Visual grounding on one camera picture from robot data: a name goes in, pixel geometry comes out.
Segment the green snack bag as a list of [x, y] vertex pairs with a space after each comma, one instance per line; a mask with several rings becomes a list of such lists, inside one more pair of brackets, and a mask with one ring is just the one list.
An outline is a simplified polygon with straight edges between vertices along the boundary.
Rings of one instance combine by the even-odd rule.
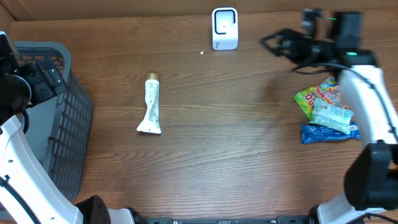
[[337, 82], [333, 76], [328, 77], [319, 85], [312, 86], [294, 95], [294, 100], [309, 120], [312, 119], [312, 111], [316, 99], [321, 99], [326, 103], [343, 109], [348, 108], [342, 101], [342, 93], [339, 91]]

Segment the light blue snack packet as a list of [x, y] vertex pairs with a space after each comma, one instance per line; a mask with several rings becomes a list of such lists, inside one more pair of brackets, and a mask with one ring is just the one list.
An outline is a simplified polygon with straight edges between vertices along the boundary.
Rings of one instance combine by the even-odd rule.
[[351, 110], [333, 106], [318, 98], [315, 100], [312, 118], [309, 123], [349, 134], [349, 124], [353, 115], [354, 113]]

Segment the white tube gold cap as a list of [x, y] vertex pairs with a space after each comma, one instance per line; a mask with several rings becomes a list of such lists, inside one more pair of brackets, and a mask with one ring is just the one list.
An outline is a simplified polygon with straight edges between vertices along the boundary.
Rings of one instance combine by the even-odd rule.
[[159, 121], [160, 82], [156, 73], [149, 73], [145, 81], [146, 113], [137, 127], [137, 131], [149, 134], [161, 134]]

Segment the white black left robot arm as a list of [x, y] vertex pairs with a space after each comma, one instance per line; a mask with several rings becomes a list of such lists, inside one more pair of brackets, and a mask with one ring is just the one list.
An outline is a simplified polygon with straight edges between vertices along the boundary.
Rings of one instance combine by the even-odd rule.
[[58, 42], [1, 33], [1, 211], [18, 223], [138, 223], [98, 195], [79, 203], [93, 102]]

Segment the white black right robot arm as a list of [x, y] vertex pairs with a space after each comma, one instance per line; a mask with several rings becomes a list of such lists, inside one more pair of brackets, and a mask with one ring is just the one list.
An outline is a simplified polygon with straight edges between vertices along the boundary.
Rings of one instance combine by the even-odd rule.
[[319, 9], [303, 12], [304, 32], [282, 29], [272, 35], [270, 51], [286, 57], [302, 73], [320, 67], [334, 74], [353, 110], [363, 149], [345, 174], [344, 191], [329, 202], [314, 206], [306, 223], [362, 223], [384, 217], [397, 208], [397, 112], [388, 95], [383, 72], [370, 50], [360, 49], [362, 14], [336, 11], [324, 40], [318, 40]]

